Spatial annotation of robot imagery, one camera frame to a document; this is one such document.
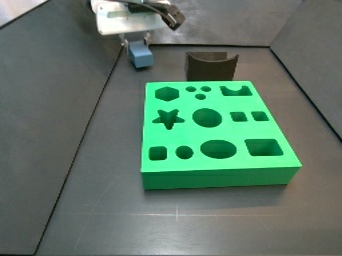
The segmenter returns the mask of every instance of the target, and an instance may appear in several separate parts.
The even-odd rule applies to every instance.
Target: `star-shaped hole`
[[[166,129],[171,130],[175,123],[184,123],[184,119],[178,117],[179,110],[175,109],[170,112],[158,110],[159,117],[152,121],[154,124],[164,124]]]

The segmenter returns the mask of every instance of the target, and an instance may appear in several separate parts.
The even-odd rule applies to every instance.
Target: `small round hole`
[[[195,91],[196,91],[196,88],[195,88],[194,86],[188,86],[188,87],[187,87],[187,91],[188,91],[188,92],[195,92]]]
[[[203,86],[203,87],[200,88],[200,90],[202,90],[203,92],[210,92],[210,91],[211,91],[211,88],[210,88],[208,86]]]
[[[206,99],[206,95],[204,94],[196,94],[196,99],[198,100],[204,100]]]
[[[194,155],[194,151],[190,147],[187,146],[182,146],[176,149],[176,156],[180,158],[180,159],[190,159]]]

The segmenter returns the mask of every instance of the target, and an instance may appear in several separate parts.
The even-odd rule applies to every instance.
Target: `green foam block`
[[[301,166],[251,82],[147,83],[144,189],[287,184]]]

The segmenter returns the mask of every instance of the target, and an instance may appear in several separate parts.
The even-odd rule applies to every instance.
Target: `square hole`
[[[282,156],[283,151],[274,139],[246,140],[247,149],[251,156]]]
[[[230,112],[230,115],[231,115],[231,119],[234,122],[246,122],[247,121],[247,117],[243,112]]]
[[[269,117],[263,111],[251,112],[255,121],[269,121]]]
[[[166,158],[167,158],[166,147],[151,147],[148,156],[150,156],[150,160],[152,160],[152,161],[166,160]]]

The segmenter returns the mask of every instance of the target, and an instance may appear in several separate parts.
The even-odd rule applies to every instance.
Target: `circular hole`
[[[176,156],[180,158],[180,159],[190,159],[194,155],[194,151],[190,147],[187,146],[182,146],[176,149]]]
[[[196,99],[198,100],[204,100],[206,99],[206,95],[204,94],[196,94]]]
[[[226,140],[210,140],[202,144],[200,151],[207,157],[225,159],[237,154],[237,147]]]
[[[200,90],[202,90],[203,92],[210,92],[210,91],[211,91],[211,88],[210,88],[208,86],[203,86],[203,87],[200,88]]]
[[[196,88],[195,88],[194,86],[188,86],[188,87],[187,87],[187,91],[188,91],[188,92],[194,92],[194,91],[196,91]]]
[[[207,128],[216,127],[222,123],[222,116],[219,112],[208,108],[202,108],[196,110],[192,118],[199,126]]]

